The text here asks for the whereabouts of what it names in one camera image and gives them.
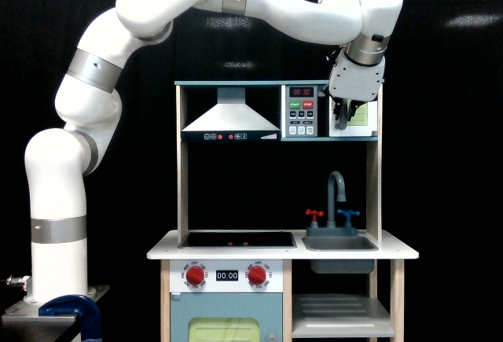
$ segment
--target stove top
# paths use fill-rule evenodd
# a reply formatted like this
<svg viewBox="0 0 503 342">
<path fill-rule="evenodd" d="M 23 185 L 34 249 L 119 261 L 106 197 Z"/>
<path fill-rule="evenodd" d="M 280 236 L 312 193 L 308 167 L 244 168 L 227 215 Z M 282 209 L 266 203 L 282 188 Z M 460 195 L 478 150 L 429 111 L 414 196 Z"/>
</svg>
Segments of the stove top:
<svg viewBox="0 0 503 342">
<path fill-rule="evenodd" d="M 295 248 L 290 232 L 189 232 L 180 248 Z"/>
</svg>

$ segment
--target black curtain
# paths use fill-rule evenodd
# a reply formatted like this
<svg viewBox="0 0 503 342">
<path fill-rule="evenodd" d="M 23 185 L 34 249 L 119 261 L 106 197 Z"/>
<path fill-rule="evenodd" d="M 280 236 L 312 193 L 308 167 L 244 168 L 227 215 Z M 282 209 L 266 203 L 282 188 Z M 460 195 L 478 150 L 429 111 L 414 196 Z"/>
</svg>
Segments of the black curtain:
<svg viewBox="0 0 503 342">
<path fill-rule="evenodd" d="M 63 126 L 56 90 L 86 26 L 114 3 L 0 0 L 0 278 L 31 271 L 26 144 Z M 488 304 L 502 206 L 502 25 L 503 0 L 404 0 L 388 47 L 383 224 L 420 252 L 406 264 L 406 340 L 479 340 L 488 328 L 497 336 Z M 89 283 L 112 288 L 100 300 L 106 340 L 159 339 L 159 263 L 146 252 L 176 229 L 174 81 L 326 79 L 332 50 L 259 20 L 191 9 L 166 42 L 133 54 L 116 87 L 123 117 L 85 180 Z M 194 105 L 205 108 L 212 97 L 195 95 Z M 277 144 L 267 160 L 261 149 L 191 149 L 191 197 L 203 200 L 190 205 L 194 226 L 304 228 L 299 210 L 326 207 L 328 173 L 341 167 L 354 206 L 365 209 L 365 145 Z M 304 177 L 287 170 L 292 163 L 307 169 L 304 187 Z M 237 190 L 242 176 L 248 187 Z M 256 183 L 265 184 L 260 197 Z M 380 263 L 385 306 L 388 267 Z M 304 263 L 296 269 L 296 292 L 364 285 L 360 277 L 314 278 Z"/>
</svg>

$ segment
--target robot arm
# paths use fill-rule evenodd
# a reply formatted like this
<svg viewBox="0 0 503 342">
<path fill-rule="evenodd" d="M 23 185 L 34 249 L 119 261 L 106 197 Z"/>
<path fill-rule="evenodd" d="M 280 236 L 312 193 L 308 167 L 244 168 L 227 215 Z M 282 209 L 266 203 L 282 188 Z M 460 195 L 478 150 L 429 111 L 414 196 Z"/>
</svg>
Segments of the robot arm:
<svg viewBox="0 0 503 342">
<path fill-rule="evenodd" d="M 374 99 L 384 50 L 402 0 L 117 0 L 81 38 L 56 96 L 63 130 L 37 134 L 25 162 L 30 187 L 33 300 L 87 291 L 86 195 L 119 122 L 114 86 L 129 56 L 166 39 L 190 7 L 265 20 L 295 39 L 342 45 L 332 68 L 333 97 Z"/>
</svg>

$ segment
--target gray sink basin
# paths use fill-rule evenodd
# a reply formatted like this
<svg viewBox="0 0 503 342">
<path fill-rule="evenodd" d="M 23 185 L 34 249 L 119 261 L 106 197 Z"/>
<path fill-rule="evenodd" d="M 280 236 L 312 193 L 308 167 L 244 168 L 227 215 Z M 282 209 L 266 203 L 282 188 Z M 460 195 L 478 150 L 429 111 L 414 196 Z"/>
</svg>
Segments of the gray sink basin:
<svg viewBox="0 0 503 342">
<path fill-rule="evenodd" d="M 304 237 L 307 250 L 316 252 L 372 252 L 379 250 L 362 236 Z M 311 259 L 311 270 L 318 274 L 368 274 L 374 259 Z"/>
<path fill-rule="evenodd" d="M 379 250 L 362 236 L 356 237 L 304 237 L 307 250 L 316 252 L 371 252 Z"/>
</svg>

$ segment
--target oven door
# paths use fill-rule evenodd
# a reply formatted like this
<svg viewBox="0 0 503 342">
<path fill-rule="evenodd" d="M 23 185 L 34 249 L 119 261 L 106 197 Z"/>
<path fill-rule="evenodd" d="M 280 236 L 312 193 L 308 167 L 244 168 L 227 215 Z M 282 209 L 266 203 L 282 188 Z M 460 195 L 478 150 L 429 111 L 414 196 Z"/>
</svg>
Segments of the oven door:
<svg viewBox="0 0 503 342">
<path fill-rule="evenodd" d="M 171 342 L 283 340 L 281 293 L 172 293 Z"/>
</svg>

